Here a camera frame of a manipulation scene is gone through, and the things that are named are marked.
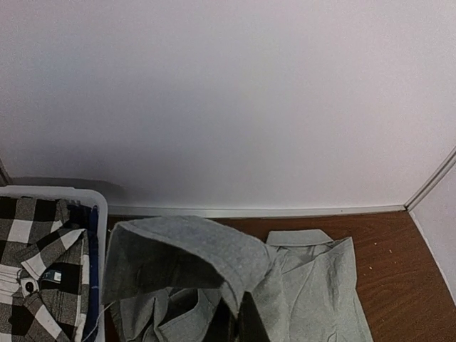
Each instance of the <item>black and white checkered fabric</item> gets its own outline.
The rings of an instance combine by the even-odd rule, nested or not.
[[[89,293],[85,229],[67,202],[0,197],[0,341],[81,341]]]

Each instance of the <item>gray shirt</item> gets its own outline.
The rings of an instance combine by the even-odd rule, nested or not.
[[[199,217],[121,222],[103,284],[125,341],[201,342],[217,304],[244,292],[271,342],[371,341],[355,290],[351,239],[272,232],[267,244]]]

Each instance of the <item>white plastic basket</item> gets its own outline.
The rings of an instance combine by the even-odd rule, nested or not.
[[[74,187],[28,187],[9,185],[0,187],[0,196],[21,197],[29,196],[48,200],[77,201],[87,207],[98,207],[98,278],[99,284],[103,283],[105,265],[106,229],[108,224],[108,203],[101,193],[93,190],[80,190]],[[105,342],[105,316],[103,305],[99,308],[100,319],[96,342]]]

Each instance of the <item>folded clothing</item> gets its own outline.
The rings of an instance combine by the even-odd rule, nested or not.
[[[270,342],[372,341],[356,293],[351,238],[333,241],[321,230],[272,232],[263,244],[197,217],[115,226],[103,300],[115,302],[121,341],[220,341],[213,337],[223,336],[224,328],[213,324],[216,303],[227,304],[242,327],[237,299],[244,293],[252,295],[250,308],[261,319],[247,328],[262,325]],[[193,305],[176,310],[187,297]],[[222,341],[250,340],[239,332],[239,339]]]
[[[89,295],[86,229],[64,200],[0,197],[0,341],[81,341]]]

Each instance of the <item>blue fabric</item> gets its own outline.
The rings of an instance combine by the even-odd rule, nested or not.
[[[95,340],[98,332],[97,319],[99,314],[99,296],[98,296],[98,208],[94,207],[89,216],[88,225],[88,255],[90,258],[90,292],[88,296],[88,313],[87,321],[85,322],[83,340],[92,334],[87,339],[88,342]]]
[[[88,249],[90,259],[89,283],[90,291],[88,297],[88,312],[83,331],[83,341],[93,342],[97,336],[98,327],[97,319],[99,314],[99,296],[98,296],[98,208],[89,208],[83,205],[69,205],[70,220],[67,227],[73,227],[77,224],[80,228],[86,228],[88,234]]]

